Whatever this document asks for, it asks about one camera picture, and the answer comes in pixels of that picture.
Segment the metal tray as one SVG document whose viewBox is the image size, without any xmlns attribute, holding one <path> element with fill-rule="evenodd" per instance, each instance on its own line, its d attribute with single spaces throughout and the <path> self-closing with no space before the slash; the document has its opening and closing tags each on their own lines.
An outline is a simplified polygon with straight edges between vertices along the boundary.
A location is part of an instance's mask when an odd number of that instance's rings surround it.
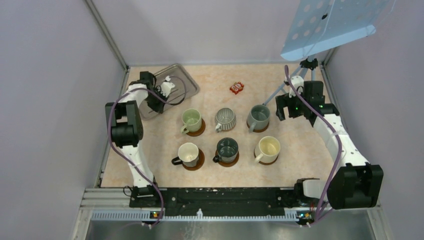
<svg viewBox="0 0 424 240">
<path fill-rule="evenodd" d="M 168 97 L 165 98 L 170 104 L 165 104 L 155 96 L 149 94 L 148 98 L 139 106 L 142 120 L 150 120 L 159 114 L 157 110 L 161 109 L 162 112 L 168 111 L 175 104 L 188 100 L 200 91 L 199 85 L 181 64 L 170 65 L 155 72 L 153 75 L 155 79 L 153 79 L 152 86 L 155 87 L 155 93 L 157 95 L 160 94 L 160 85 L 166 81 L 166 77 L 170 77 L 169 81 L 174 84 L 174 87 L 170 90 Z"/>
</svg>

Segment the light green mug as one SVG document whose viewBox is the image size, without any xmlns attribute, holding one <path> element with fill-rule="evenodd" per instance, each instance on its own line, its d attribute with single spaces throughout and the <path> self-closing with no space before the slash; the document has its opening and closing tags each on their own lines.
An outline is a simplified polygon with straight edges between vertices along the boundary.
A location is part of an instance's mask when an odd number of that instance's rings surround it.
<svg viewBox="0 0 424 240">
<path fill-rule="evenodd" d="M 182 134 L 195 133 L 202 127 L 201 113 L 194 108 L 185 110 L 181 116 L 181 120 L 183 125 L 180 132 Z"/>
</svg>

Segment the brown wooden coaster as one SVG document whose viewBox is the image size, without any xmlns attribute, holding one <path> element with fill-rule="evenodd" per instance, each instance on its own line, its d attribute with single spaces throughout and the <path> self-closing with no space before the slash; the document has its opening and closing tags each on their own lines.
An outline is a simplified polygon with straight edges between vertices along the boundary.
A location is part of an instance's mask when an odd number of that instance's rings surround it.
<svg viewBox="0 0 424 240">
<path fill-rule="evenodd" d="M 274 154 L 274 155 L 269 155 L 269 154 L 265 154 L 265 153 L 260 152 L 260 151 L 258 151 L 258 152 L 255 151 L 253 153 L 253 156 L 254 156 L 254 162 L 255 163 L 268 166 L 268 165 L 274 164 L 278 160 L 279 153 Z"/>
<path fill-rule="evenodd" d="M 198 161 L 197 161 L 196 165 L 193 166 L 193 167 L 188 167 L 188 166 L 183 164 L 182 166 L 183 166 L 184 169 L 186 169 L 188 171 L 196 171 L 196 170 L 199 170 L 203 166 L 204 162 L 205 162 L 205 154 L 201 149 L 199 149 Z"/>
<path fill-rule="evenodd" d="M 239 161 L 239 158 L 240 158 L 240 153 L 238 152 L 235 159 L 232 162 L 217 161 L 216 163 L 218 163 L 222 167 L 229 168 L 229 167 L 234 166 Z"/>
<path fill-rule="evenodd" d="M 268 123 L 268 124 L 267 124 L 264 128 L 262 128 L 262 129 L 253 129 L 253 130 L 251 130 L 251 126 L 249 125 L 249 123 L 248 123 L 248 122 L 246 122 L 246 125 L 247 125 L 247 128 L 248 128 L 249 133 L 262 133 L 262 132 L 264 132 L 264 131 L 266 131 L 266 130 L 268 129 L 268 127 L 269 127 L 270 123 Z"/>
<path fill-rule="evenodd" d="M 195 131 L 195 132 L 189 131 L 188 133 L 186 133 L 186 135 L 188 135 L 190 137 L 198 137 L 205 131 L 205 129 L 206 129 L 206 123 L 205 123 L 205 120 L 202 118 L 200 129 L 198 131 Z"/>
</svg>

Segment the grey blue mug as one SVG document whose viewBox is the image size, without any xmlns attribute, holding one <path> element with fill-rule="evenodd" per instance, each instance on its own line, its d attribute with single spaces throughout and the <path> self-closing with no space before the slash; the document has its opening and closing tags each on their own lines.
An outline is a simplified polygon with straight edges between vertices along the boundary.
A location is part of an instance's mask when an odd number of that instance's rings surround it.
<svg viewBox="0 0 424 240">
<path fill-rule="evenodd" d="M 270 123 L 270 116 L 269 108 L 266 105 L 258 104 L 251 108 L 246 121 L 251 127 L 250 130 L 260 130 Z"/>
</svg>

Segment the black mug white inside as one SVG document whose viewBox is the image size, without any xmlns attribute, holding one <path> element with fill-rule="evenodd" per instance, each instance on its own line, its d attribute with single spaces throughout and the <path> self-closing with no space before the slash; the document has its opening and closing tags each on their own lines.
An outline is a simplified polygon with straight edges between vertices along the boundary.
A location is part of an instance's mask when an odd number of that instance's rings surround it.
<svg viewBox="0 0 424 240">
<path fill-rule="evenodd" d="M 199 161 L 199 148 L 192 142 L 186 142 L 178 148 L 177 157 L 171 160 L 173 165 L 184 165 L 193 168 Z"/>
</svg>

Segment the cream yellow mug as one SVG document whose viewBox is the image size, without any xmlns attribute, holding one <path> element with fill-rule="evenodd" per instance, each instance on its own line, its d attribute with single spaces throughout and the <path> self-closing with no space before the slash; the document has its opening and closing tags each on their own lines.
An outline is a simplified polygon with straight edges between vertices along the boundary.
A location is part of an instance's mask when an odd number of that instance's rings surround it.
<svg viewBox="0 0 424 240">
<path fill-rule="evenodd" d="M 273 136 L 265 136 L 260 139 L 258 144 L 254 148 L 254 152 L 262 152 L 267 155 L 280 154 L 281 144 L 278 139 Z"/>
</svg>

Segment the grey ribbed mug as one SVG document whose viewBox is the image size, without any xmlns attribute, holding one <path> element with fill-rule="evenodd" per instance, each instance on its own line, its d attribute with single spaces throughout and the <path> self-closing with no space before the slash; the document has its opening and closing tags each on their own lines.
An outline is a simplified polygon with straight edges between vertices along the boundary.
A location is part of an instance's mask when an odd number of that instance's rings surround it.
<svg viewBox="0 0 424 240">
<path fill-rule="evenodd" d="M 235 112 L 228 107 L 218 110 L 214 117 L 214 121 L 215 131 L 217 133 L 231 131 L 237 124 Z"/>
</svg>

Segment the dark green mug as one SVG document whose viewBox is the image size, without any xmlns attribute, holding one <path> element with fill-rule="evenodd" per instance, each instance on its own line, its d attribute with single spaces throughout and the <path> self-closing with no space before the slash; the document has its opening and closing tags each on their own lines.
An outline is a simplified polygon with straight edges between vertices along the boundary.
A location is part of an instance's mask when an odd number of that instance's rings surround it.
<svg viewBox="0 0 424 240">
<path fill-rule="evenodd" d="M 231 137 L 224 137 L 218 141 L 216 154 L 212 160 L 214 163 L 229 164 L 236 159 L 238 152 L 238 143 Z"/>
</svg>

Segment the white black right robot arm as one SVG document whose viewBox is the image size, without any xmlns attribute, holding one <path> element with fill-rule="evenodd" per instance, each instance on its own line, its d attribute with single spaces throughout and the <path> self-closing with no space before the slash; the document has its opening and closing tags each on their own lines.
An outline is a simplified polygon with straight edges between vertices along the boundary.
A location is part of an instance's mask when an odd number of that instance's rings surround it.
<svg viewBox="0 0 424 240">
<path fill-rule="evenodd" d="M 335 163 L 327 180 L 301 178 L 295 184 L 293 200 L 307 206 L 313 199 L 328 203 L 336 210 L 373 208 L 377 205 L 384 177 L 378 164 L 370 162 L 359 152 L 342 124 L 340 112 L 325 102 L 321 81 L 304 81 L 294 76 L 285 81 L 289 92 L 275 97 L 276 115 L 285 120 L 305 117 L 323 140 Z"/>
</svg>

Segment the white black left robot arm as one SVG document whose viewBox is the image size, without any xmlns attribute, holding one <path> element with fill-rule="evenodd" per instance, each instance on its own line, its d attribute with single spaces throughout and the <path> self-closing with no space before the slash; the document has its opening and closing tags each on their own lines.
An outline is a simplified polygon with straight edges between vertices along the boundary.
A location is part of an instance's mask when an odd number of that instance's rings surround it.
<svg viewBox="0 0 424 240">
<path fill-rule="evenodd" d="M 131 82 L 118 100 L 105 104 L 108 141 L 111 148 L 127 161 L 133 178 L 131 196 L 141 197 L 149 207 L 160 202 L 161 194 L 155 190 L 155 177 L 143 152 L 144 130 L 139 107 L 148 97 L 158 98 L 154 92 L 155 83 L 156 77 L 151 72 L 141 71 L 139 79 Z"/>
</svg>

